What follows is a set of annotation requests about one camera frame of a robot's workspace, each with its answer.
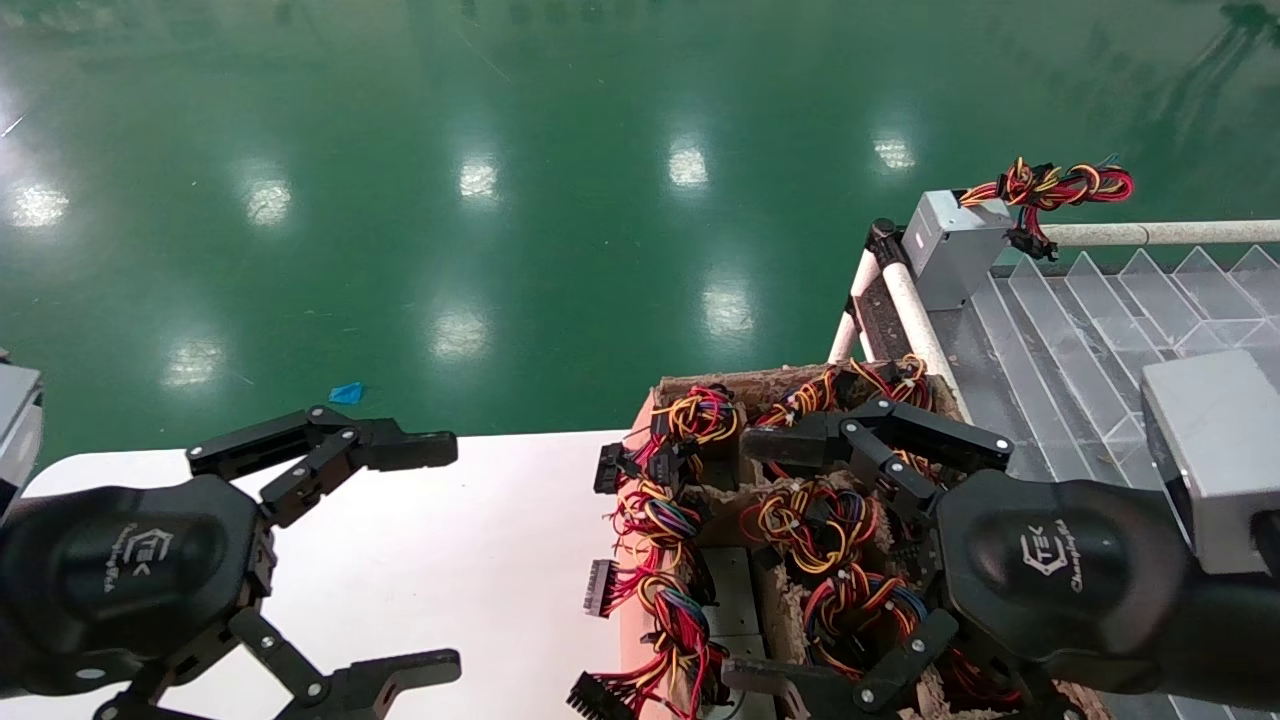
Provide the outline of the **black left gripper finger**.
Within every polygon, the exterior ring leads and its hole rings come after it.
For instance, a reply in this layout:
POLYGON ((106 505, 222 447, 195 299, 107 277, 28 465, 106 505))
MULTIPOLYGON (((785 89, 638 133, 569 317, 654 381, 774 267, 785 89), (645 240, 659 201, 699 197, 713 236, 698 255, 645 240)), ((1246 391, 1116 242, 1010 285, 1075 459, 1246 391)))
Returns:
POLYGON ((454 650, 374 659, 323 675, 253 609, 238 612, 227 628, 291 693, 276 719, 384 719, 399 693, 461 676, 454 650))
POLYGON ((279 528, 298 521, 357 471, 443 468, 458 459, 449 430, 408 433, 390 418, 353 419, 315 406, 241 428, 187 452, 193 475, 233 482, 284 465, 260 491, 260 509, 279 528))

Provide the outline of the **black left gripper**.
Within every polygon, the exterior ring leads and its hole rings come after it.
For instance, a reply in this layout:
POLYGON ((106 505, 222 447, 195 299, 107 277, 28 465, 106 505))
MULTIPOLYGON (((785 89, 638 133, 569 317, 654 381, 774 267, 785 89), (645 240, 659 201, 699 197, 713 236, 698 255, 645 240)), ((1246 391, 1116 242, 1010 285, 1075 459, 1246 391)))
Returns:
POLYGON ((275 562, 260 506, 215 477, 22 498, 3 523, 3 697, 189 683, 236 647, 275 562))

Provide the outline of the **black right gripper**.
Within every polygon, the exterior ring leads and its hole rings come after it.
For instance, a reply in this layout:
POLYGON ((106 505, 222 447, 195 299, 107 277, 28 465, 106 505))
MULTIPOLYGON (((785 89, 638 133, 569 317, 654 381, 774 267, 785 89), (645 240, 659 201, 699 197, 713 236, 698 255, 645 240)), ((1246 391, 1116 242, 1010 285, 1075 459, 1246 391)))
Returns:
POLYGON ((927 524, 936 507, 943 601, 957 616, 933 610, 858 682, 831 667, 730 659, 727 687, 780 697, 796 719, 896 719, 960 634, 1007 667, 1021 697, 1015 719, 1085 716, 1053 679, 1116 693, 1164 679, 1158 638, 1198 570, 1165 493, 1012 478, 1001 473, 1007 438, 884 398, 751 427, 740 447, 759 462, 846 466, 886 488, 906 524, 927 524), (943 493, 899 451, 978 473, 943 493))

